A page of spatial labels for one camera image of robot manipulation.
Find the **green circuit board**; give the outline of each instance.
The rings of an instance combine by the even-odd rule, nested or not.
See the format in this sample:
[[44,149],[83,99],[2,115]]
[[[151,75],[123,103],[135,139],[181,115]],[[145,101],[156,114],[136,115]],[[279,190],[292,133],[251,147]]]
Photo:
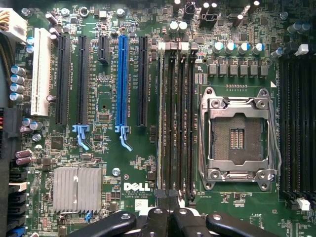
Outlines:
[[[188,42],[198,43],[197,58],[194,66],[195,73],[195,101],[194,115],[198,117],[198,95],[211,86],[217,96],[225,97],[256,97],[261,88],[269,92],[275,110],[278,111],[278,65],[272,60],[270,53],[280,46],[284,46],[288,38],[293,41],[302,40],[297,35],[290,36],[286,28],[297,18],[302,17],[304,9],[296,12],[297,7],[292,1],[283,1],[280,4],[275,1],[263,1],[262,5],[251,17],[246,17],[244,22],[235,29],[233,20],[229,19],[232,9],[224,3],[218,4],[221,12],[216,25],[210,29],[198,27],[198,14],[188,24]],[[90,13],[87,17],[79,16],[79,9],[87,7]],[[101,218],[111,215],[109,210],[111,203],[117,203],[116,210],[127,210],[138,214],[141,208],[156,206],[155,189],[161,188],[161,183],[151,179],[149,173],[157,175],[158,150],[159,150],[159,98],[161,94],[159,80],[160,56],[157,49],[153,48],[153,39],[164,41],[168,34],[169,24],[172,20],[180,21],[183,14],[176,18],[173,15],[172,5],[163,3],[135,2],[126,4],[92,4],[81,2],[52,2],[33,5],[33,14],[27,17],[28,36],[34,36],[35,28],[49,29],[49,22],[45,18],[46,12],[55,12],[56,19],[61,22],[61,28],[68,33],[71,40],[70,56],[70,83],[69,83],[69,109],[67,125],[55,124],[55,105],[49,106],[48,117],[34,117],[34,120],[43,123],[43,129],[39,132],[42,139],[39,142],[32,141],[32,136],[23,135],[22,149],[30,149],[33,152],[32,162],[24,168],[12,167],[12,170],[26,169],[28,171],[28,199],[27,199],[27,233],[38,233],[43,237],[58,237],[61,226],[67,228],[67,233],[78,230]],[[70,15],[60,15],[62,8],[70,10]],[[125,11],[125,17],[117,17],[117,9]],[[279,13],[288,11],[287,20],[281,20]],[[106,17],[95,17],[94,12],[100,10],[106,12]],[[116,101],[117,101],[117,71],[119,58],[118,37],[110,34],[115,29],[119,35],[128,36],[128,103],[127,121],[130,126],[128,144],[133,148],[130,152],[121,145],[118,133],[115,132]],[[98,37],[100,34],[110,38],[109,64],[98,62]],[[86,36],[90,40],[89,45],[89,81],[88,81],[88,105],[87,125],[90,131],[86,135],[85,144],[89,150],[84,151],[78,145],[77,134],[72,132],[76,124],[77,115],[77,80],[78,80],[78,37]],[[148,117],[147,126],[137,126],[138,111],[138,74],[139,74],[139,37],[148,37],[150,48],[148,63]],[[227,56],[224,52],[214,56],[212,47],[220,41],[223,45],[233,41],[236,45],[248,42],[250,45],[262,43],[265,49],[257,56],[249,50],[240,57],[235,50]],[[31,57],[24,47],[18,47],[16,53],[16,65],[26,67],[26,60]],[[238,63],[238,60],[253,61],[266,65],[269,73],[264,78],[258,77],[210,77],[208,75],[209,59],[229,60]],[[56,77],[59,70],[57,64],[57,49],[52,47],[50,66],[50,95],[56,95]],[[27,71],[24,83],[25,97],[32,94],[32,73]],[[31,103],[25,102],[16,105],[23,109],[24,116],[30,118]],[[195,122],[194,134],[198,135],[198,122]],[[278,177],[272,181],[271,186],[265,192],[261,191],[254,183],[217,183],[211,191],[207,191],[201,181],[198,170],[198,139],[193,143],[194,168],[193,177],[196,197],[193,207],[201,214],[207,215],[214,211],[227,212],[237,218],[250,222],[262,229],[283,237],[312,237],[316,233],[316,213],[313,211],[291,211],[285,206],[285,202],[278,193]],[[80,156],[82,153],[92,154],[93,159],[86,161]],[[44,160],[49,159],[49,167]],[[85,221],[86,213],[56,213],[53,210],[53,184],[54,169],[59,167],[89,167],[102,168],[102,193],[101,210],[94,213],[89,222]],[[114,176],[112,170],[120,169],[120,175]],[[187,207],[192,204],[184,199]]]

